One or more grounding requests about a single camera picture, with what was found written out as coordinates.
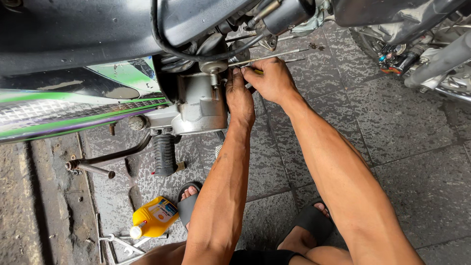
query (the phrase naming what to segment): foot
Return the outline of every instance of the foot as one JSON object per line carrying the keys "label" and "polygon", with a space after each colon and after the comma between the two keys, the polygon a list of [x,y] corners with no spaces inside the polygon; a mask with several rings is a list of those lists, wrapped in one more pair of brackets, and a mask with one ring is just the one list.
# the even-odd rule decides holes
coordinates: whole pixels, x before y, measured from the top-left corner
{"label": "foot", "polygon": [[[326,218],[330,217],[324,204],[319,202],[314,204],[314,207],[321,211]],[[317,242],[311,233],[300,226],[295,226],[277,249],[287,249],[305,255],[315,247],[317,247]]]}
{"label": "foot", "polygon": [[[181,200],[184,200],[191,195],[195,195],[198,193],[198,190],[194,186],[190,186],[188,189],[185,190],[185,193],[181,195]],[[190,229],[190,222],[187,223],[187,229]]]}

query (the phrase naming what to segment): man's left hand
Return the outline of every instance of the man's left hand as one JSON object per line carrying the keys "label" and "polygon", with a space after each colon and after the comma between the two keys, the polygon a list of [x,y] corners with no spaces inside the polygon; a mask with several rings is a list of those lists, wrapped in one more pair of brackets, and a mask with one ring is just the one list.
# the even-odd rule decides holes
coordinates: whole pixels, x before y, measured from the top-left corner
{"label": "man's left hand", "polygon": [[226,82],[226,100],[231,113],[231,121],[237,120],[252,127],[255,122],[253,98],[244,86],[244,76],[239,68],[229,71]]}

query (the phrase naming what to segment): forearm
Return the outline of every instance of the forearm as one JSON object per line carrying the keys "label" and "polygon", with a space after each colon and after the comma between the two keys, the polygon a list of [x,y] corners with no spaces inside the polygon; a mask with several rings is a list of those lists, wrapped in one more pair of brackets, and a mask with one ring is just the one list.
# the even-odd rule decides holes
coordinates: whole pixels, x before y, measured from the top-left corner
{"label": "forearm", "polygon": [[293,124],[319,194],[354,261],[372,258],[364,255],[366,246],[382,255],[398,252],[403,257],[417,258],[388,197],[358,151],[300,95],[283,108]]}
{"label": "forearm", "polygon": [[229,263],[242,229],[250,130],[251,125],[231,120],[193,210],[184,264]]}

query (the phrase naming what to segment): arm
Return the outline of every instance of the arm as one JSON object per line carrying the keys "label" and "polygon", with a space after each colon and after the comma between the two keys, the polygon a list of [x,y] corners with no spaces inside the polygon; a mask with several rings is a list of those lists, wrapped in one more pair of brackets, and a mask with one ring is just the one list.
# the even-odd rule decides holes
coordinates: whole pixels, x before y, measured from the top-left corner
{"label": "arm", "polygon": [[402,232],[394,208],[359,152],[319,116],[278,58],[258,61],[244,78],[290,117],[317,190],[355,264],[423,264]]}
{"label": "arm", "polygon": [[242,230],[249,176],[253,99],[239,69],[226,83],[231,122],[226,140],[198,195],[182,264],[229,264]]}

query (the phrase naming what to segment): rubber footpeg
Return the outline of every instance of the rubber footpeg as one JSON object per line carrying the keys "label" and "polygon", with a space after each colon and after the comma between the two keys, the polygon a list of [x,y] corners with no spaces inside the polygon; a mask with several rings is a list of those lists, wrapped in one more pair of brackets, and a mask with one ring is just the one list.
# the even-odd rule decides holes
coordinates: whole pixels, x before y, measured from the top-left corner
{"label": "rubber footpeg", "polygon": [[161,134],[154,136],[155,173],[157,176],[170,176],[178,168],[175,159],[175,136]]}

